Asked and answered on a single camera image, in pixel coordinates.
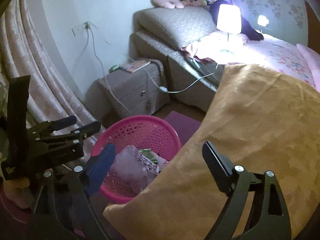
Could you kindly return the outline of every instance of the gray pillow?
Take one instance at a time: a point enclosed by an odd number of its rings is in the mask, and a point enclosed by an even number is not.
[[[210,12],[202,7],[152,8],[139,12],[137,18],[142,27],[175,50],[217,30]]]

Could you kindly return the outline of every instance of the pink bucket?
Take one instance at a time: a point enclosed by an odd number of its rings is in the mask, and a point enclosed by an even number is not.
[[[91,155],[99,155],[108,143],[115,145],[117,154],[127,145],[134,145],[137,149],[150,148],[167,161],[172,160],[181,148],[175,129],[168,122],[149,115],[131,116],[110,126],[94,145]],[[110,201],[119,204],[136,196],[116,173],[107,174],[100,191]]]

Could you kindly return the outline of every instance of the pink plush toy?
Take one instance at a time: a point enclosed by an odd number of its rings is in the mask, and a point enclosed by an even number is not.
[[[184,5],[179,0],[153,0],[153,2],[163,8],[184,8]]]

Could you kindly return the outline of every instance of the purple mat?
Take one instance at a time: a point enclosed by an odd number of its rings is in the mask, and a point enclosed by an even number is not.
[[[175,111],[172,111],[164,120],[177,131],[182,146],[193,136],[201,125],[201,122]]]

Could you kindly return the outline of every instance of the metal screw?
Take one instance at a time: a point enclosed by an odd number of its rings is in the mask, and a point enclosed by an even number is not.
[[[83,167],[82,166],[76,166],[76,167],[74,167],[74,172],[81,172],[81,171],[83,171]]]
[[[237,166],[235,166],[235,170],[238,172],[242,172],[242,171],[244,171],[244,168],[240,165],[237,165]]]
[[[273,177],[273,176],[275,175],[272,171],[267,171],[266,174],[267,174],[269,177]]]
[[[51,171],[46,171],[44,174],[43,174],[43,176],[45,177],[45,178],[48,178],[48,177],[50,177],[51,176]]]

